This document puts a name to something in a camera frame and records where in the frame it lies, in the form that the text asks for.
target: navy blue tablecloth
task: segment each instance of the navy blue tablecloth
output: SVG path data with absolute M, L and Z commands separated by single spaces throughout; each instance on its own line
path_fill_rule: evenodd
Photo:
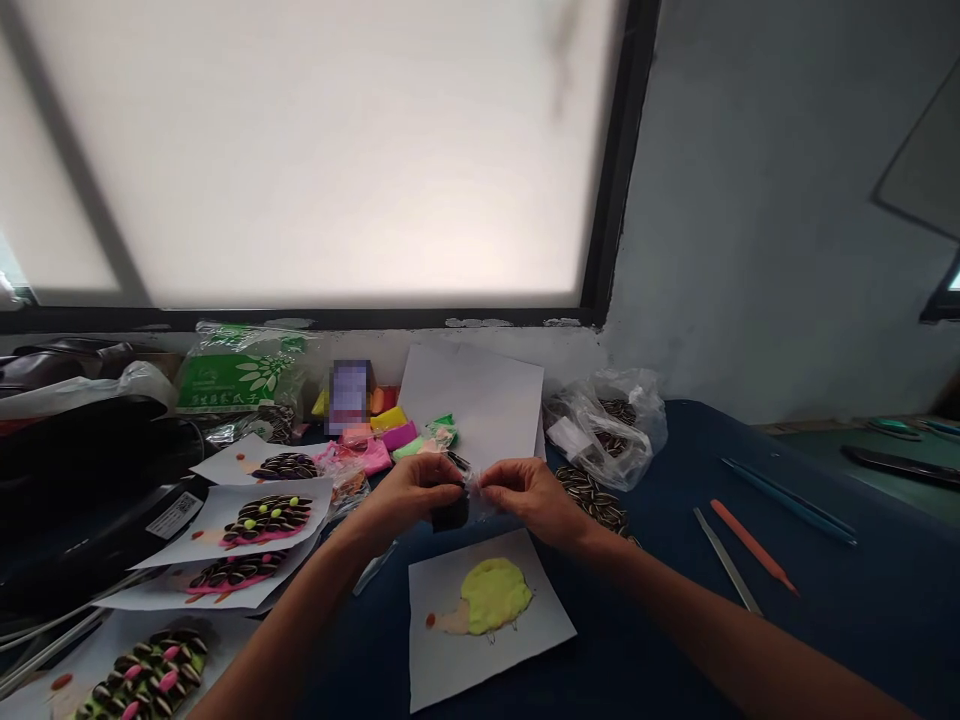
M 704 587 L 739 598 L 693 515 L 699 506 L 770 622 L 925 717 L 960 713 L 960 533 L 701 403 L 667 403 L 670 439 L 621 494 L 644 549 Z M 850 548 L 804 524 L 730 473 L 733 457 L 853 525 Z M 555 464 L 558 458 L 553 457 Z M 770 577 L 709 507 L 719 498 L 787 571 L 802 599 Z M 408 715 L 407 566 L 518 526 L 510 517 L 400 546 L 318 648 L 303 717 Z M 418 720 L 737 716 L 670 640 L 603 579 L 534 540 L 578 635 Z

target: green package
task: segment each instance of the green package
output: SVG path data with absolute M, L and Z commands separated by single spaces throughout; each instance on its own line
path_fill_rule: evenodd
M 177 413 L 249 412 L 264 405 L 297 407 L 306 338 L 251 325 L 200 323 L 201 341 L 180 374 Z

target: orange clay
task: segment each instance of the orange clay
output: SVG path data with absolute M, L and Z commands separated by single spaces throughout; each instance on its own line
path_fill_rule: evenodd
M 53 681 L 53 684 L 50 686 L 51 690 L 59 690 L 70 684 L 70 681 L 73 680 L 73 675 L 67 673 L 66 675 L 61 675 L 56 680 Z
M 734 535 L 740 538 L 740 542 L 747 546 L 747 550 L 753 553 L 753 556 L 760 561 L 760 564 L 763 565 L 766 571 L 786 585 L 790 592 L 797 597 L 800 597 L 800 593 L 797 592 L 797 589 L 787 579 L 787 574 L 783 571 L 783 568 L 777 565 L 774 559 L 770 557 L 760 543 L 754 540 L 753 535 L 747 532 L 747 529 L 740 524 L 740 521 L 737 520 L 730 513 L 730 511 L 723 506 L 723 503 L 719 500 L 711 500 L 710 507 L 712 507 L 714 512 L 716 512 L 717 515 L 719 515 L 720 518 L 727 524 L 727 526 L 733 530 Z

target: white paper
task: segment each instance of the white paper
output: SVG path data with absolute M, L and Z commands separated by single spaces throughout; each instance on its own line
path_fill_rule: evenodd
M 547 441 L 543 437 L 543 415 L 537 419 L 537 442 L 533 448 L 533 456 L 544 461 L 547 459 Z
M 562 417 L 551 425 L 547 430 L 547 437 L 563 451 L 567 460 L 575 458 L 593 446 L 586 433 L 574 425 L 568 417 Z
M 67 717 L 72 709 L 76 709 L 76 705 L 86 699 L 93 686 L 107 677 L 107 673 L 113 669 L 114 661 L 120 655 L 130 652 L 136 643 L 146 640 L 178 618 L 192 616 L 189 611 L 114 611 L 93 635 L 50 672 L 0 702 L 0 717 L 17 720 Z M 206 624 L 209 628 L 209 632 L 204 633 L 204 642 L 210 652 L 203 670 L 203 682 L 180 707 L 178 718 L 187 716 L 260 627 L 258 622 L 234 615 L 207 612 L 195 617 L 198 618 L 200 627 Z M 62 690 L 51 691 L 50 684 L 66 673 L 72 674 L 73 680 Z
M 533 592 L 529 607 L 487 636 L 447 635 L 427 629 L 430 613 L 456 610 L 460 586 L 476 565 L 506 558 L 523 572 Z M 453 697 L 484 680 L 539 655 L 577 634 L 547 579 L 526 530 L 516 530 L 478 545 L 411 565 L 410 574 L 410 712 Z
M 131 570 L 175 565 L 196 560 L 216 560 L 229 555 L 249 555 L 252 552 L 286 550 L 305 542 L 323 527 L 330 507 L 333 493 L 332 478 L 305 478 L 303 480 L 278 480 L 262 485 L 216 485 L 210 488 L 207 501 L 193 524 L 170 545 L 134 565 Z M 303 530 L 280 540 L 271 540 L 264 545 L 239 545 L 227 549 L 220 545 L 227 524 L 235 522 L 237 514 L 248 502 L 259 500 L 267 495 L 299 495 L 311 498 L 310 517 Z M 203 531 L 203 535 L 194 539 L 194 534 Z
M 186 592 L 190 581 L 199 575 L 210 560 L 200 560 L 195 563 L 174 565 L 160 577 L 149 580 L 140 585 L 125 588 L 109 597 L 97 600 L 94 605 L 100 607 L 117 608 L 118 610 L 227 610 L 231 608 L 259 608 L 264 600 L 290 577 L 304 560 L 309 557 L 317 544 L 319 533 L 314 533 L 306 542 L 302 542 L 287 555 L 286 560 L 277 569 L 273 577 L 258 582 L 256 585 L 234 590 L 227 597 L 221 599 L 221 593 L 208 593 L 200 596 L 199 600 L 187 604 L 188 600 L 197 597 Z M 251 551 L 262 555 L 268 550 Z M 230 588 L 224 586 L 224 592 Z
M 217 485 L 255 485 L 258 480 L 250 473 L 258 469 L 267 458 L 287 452 L 315 457 L 322 454 L 329 444 L 277 445 L 264 442 L 259 435 L 251 433 L 190 469 Z M 243 455 L 243 459 L 238 460 L 237 455 Z
M 421 433 L 453 413 L 456 453 L 479 471 L 536 449 L 543 368 L 471 345 L 411 345 L 399 405 Z

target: gray wall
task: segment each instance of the gray wall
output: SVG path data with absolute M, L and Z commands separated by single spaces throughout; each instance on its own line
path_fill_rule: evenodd
M 604 331 L 338 333 L 330 353 L 388 382 L 426 336 L 560 380 L 641 365 L 754 423 L 925 410 L 960 357 L 960 328 L 917 323 L 955 247 L 868 197 L 958 54 L 956 0 L 666 0 Z

